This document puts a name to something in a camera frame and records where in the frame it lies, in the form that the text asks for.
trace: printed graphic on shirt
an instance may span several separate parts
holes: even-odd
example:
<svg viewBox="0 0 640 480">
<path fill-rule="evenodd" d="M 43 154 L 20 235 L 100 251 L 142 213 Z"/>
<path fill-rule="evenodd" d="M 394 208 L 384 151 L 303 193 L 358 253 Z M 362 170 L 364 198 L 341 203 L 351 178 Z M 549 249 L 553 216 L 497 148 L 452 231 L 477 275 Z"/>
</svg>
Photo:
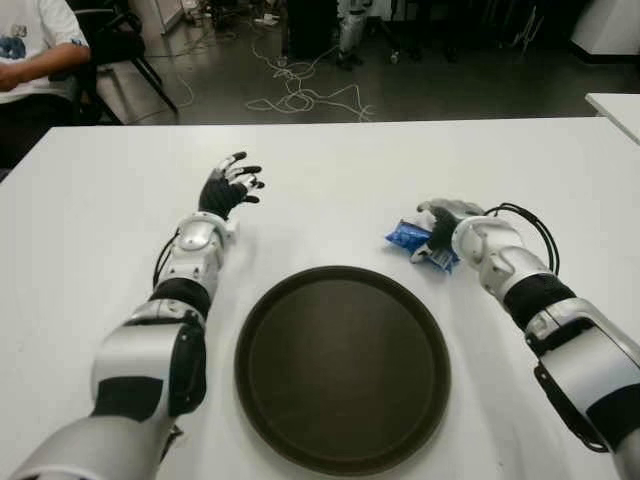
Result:
<svg viewBox="0 0 640 480">
<path fill-rule="evenodd" d="M 27 47 L 20 37 L 0 36 L 0 58 L 18 60 L 27 56 Z"/>
<path fill-rule="evenodd" d="M 11 26 L 11 36 L 12 37 L 27 37 L 27 26 L 26 25 L 12 25 Z"/>
<path fill-rule="evenodd" d="M 26 25 L 11 25 L 11 36 L 0 35 L 0 58 L 19 60 L 27 55 L 22 41 L 27 36 Z"/>
</svg>

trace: white table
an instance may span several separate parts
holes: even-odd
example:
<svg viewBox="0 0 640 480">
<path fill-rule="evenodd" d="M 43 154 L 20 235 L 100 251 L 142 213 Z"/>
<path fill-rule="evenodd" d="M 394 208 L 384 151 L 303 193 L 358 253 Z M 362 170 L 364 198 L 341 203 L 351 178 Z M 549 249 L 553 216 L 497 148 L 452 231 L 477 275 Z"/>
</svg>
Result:
<svg viewBox="0 0 640 480">
<path fill-rule="evenodd" d="M 587 101 L 640 145 L 640 94 L 588 93 Z"/>
<path fill-rule="evenodd" d="M 237 210 L 209 317 L 206 403 L 159 479 L 311 480 L 272 452 L 237 402 L 233 355 L 253 304 L 302 269 L 349 264 L 415 293 L 448 343 L 453 388 L 429 447 L 376 479 L 613 479 L 608 456 L 563 426 L 534 356 L 461 266 L 413 266 L 383 236 L 429 197 L 537 212 L 561 278 L 640 341 L 640 149 L 604 118 L 366 125 L 56 129 L 0 185 L 0 478 L 92 408 L 102 339 L 150 293 L 158 250 L 210 169 L 246 149 L 264 166 L 259 206 Z M 544 253 L 532 230 L 532 248 Z"/>
</svg>

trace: concrete floor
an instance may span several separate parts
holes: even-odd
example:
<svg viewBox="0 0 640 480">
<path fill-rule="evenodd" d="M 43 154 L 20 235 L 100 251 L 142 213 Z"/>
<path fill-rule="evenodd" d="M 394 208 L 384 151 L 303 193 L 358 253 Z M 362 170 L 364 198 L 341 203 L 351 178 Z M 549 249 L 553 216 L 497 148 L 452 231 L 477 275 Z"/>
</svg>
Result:
<svg viewBox="0 0 640 480">
<path fill-rule="evenodd" d="M 282 78 L 252 54 L 252 43 L 262 54 L 279 54 L 279 32 L 259 36 L 239 18 L 232 28 L 235 39 L 207 36 L 191 53 L 174 58 L 153 58 L 184 52 L 206 29 L 181 22 L 161 36 L 155 18 L 145 23 L 147 55 L 164 79 L 165 90 L 176 104 L 192 105 L 178 115 L 164 111 L 148 116 L 141 125 L 261 124 L 358 121 L 357 115 L 334 106 L 317 105 L 312 111 L 285 115 L 255 112 L 245 103 L 257 98 L 277 101 L 285 95 Z M 633 65 L 587 65 L 565 50 L 530 47 L 526 56 L 497 48 L 462 48 L 456 64 L 447 63 L 440 48 L 425 49 L 420 62 L 407 56 L 397 65 L 381 35 L 365 37 L 361 56 L 365 65 L 353 72 L 338 70 L 332 60 L 321 61 L 316 75 L 304 82 L 321 94 L 349 84 L 360 88 L 363 104 L 374 107 L 374 121 L 449 120 L 513 117 L 590 116 L 584 100 L 588 92 L 640 93 L 640 74 Z M 163 109 L 165 104 L 130 64 L 113 66 L 101 74 L 99 90 L 125 122 Z M 339 101 L 354 105 L 353 91 Z"/>
</svg>

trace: blue wrapper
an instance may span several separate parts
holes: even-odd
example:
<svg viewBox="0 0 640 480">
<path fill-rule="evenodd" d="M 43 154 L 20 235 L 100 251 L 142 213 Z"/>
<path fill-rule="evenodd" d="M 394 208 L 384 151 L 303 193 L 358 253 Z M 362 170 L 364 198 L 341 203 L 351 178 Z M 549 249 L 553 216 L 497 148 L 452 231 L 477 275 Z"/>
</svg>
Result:
<svg viewBox="0 0 640 480">
<path fill-rule="evenodd" d="M 401 221 L 395 230 L 385 238 L 413 255 L 431 238 L 431 232 L 412 223 Z M 438 270 L 449 273 L 460 262 L 458 256 L 450 249 L 436 250 L 431 255 L 425 255 L 421 258 L 427 260 Z"/>
</svg>

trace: black round tray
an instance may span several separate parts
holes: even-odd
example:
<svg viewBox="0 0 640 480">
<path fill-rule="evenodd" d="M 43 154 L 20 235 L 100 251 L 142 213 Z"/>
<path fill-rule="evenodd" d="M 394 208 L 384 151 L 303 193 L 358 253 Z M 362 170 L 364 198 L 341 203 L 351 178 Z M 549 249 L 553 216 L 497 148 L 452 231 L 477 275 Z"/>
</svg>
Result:
<svg viewBox="0 0 640 480">
<path fill-rule="evenodd" d="M 313 470 L 364 475 L 415 452 L 451 385 L 431 313 L 368 270 L 322 267 L 267 292 L 240 333 L 236 386 L 260 436 Z"/>
</svg>

